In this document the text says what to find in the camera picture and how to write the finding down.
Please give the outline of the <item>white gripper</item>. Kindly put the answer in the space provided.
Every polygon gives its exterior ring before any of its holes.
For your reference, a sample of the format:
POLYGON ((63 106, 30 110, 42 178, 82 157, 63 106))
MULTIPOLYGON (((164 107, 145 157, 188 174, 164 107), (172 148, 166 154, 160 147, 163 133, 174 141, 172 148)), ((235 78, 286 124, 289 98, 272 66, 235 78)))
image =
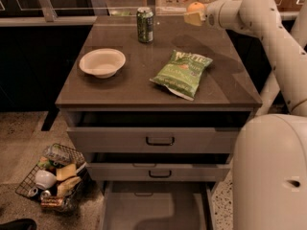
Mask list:
POLYGON ((184 14, 184 22, 193 26, 201 26, 205 21, 206 25, 211 28, 243 31, 246 26, 239 14, 241 4, 241 0, 217 0, 207 5, 205 13, 193 11, 184 14))

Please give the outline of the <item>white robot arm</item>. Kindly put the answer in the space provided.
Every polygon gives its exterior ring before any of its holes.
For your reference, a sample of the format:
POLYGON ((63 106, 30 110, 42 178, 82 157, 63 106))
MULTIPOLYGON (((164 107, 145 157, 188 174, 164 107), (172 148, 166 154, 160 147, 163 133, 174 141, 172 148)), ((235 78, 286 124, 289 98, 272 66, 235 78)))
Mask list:
POLYGON ((254 117, 233 155, 233 229, 307 230, 307 54, 282 25, 274 0, 217 0, 184 21, 257 37, 290 113, 254 117))

